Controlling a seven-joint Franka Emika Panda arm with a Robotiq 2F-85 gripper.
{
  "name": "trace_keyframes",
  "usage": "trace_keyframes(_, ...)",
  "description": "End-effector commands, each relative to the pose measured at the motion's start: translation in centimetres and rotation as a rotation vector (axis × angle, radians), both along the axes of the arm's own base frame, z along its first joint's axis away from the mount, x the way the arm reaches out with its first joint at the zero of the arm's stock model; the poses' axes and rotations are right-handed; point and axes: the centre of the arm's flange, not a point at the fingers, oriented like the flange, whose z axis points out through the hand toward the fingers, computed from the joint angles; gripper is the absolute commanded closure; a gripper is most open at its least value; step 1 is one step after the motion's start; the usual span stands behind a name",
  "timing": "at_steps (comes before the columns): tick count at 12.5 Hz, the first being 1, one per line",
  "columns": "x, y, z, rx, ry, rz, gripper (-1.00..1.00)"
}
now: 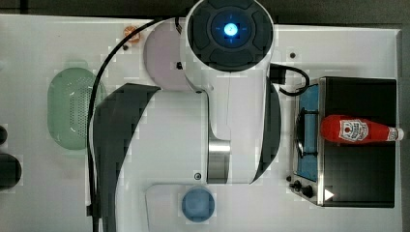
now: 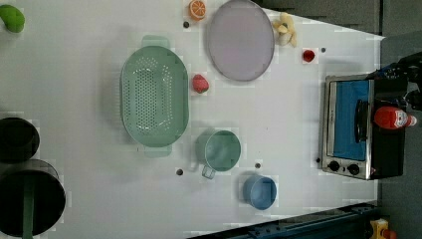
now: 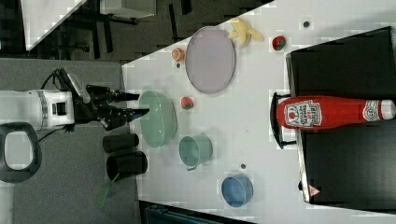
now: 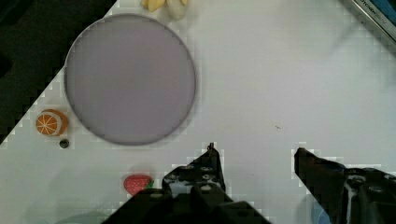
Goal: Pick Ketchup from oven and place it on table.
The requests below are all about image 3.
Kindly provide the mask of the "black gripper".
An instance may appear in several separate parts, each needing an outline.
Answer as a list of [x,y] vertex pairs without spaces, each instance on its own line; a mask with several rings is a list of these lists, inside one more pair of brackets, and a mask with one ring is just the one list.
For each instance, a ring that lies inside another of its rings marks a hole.
[[111,90],[108,87],[88,85],[85,90],[90,99],[84,102],[83,95],[73,91],[74,119],[76,124],[87,124],[92,121],[100,122],[106,131],[120,127],[120,122],[131,122],[145,116],[148,108],[119,109],[110,103],[121,101],[137,101],[139,94],[119,90]]

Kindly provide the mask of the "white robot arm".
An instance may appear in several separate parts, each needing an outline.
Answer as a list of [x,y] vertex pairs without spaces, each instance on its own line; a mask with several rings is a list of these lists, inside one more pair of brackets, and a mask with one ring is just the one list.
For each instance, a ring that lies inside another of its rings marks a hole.
[[[117,108],[115,103],[136,101],[137,94],[87,86],[82,90],[30,90],[1,92],[1,180],[21,183],[33,177],[42,163],[40,140],[44,130],[58,131],[91,121],[111,131],[145,116],[146,108]],[[26,136],[32,158],[27,166],[13,168],[6,153],[16,146],[14,133]]]

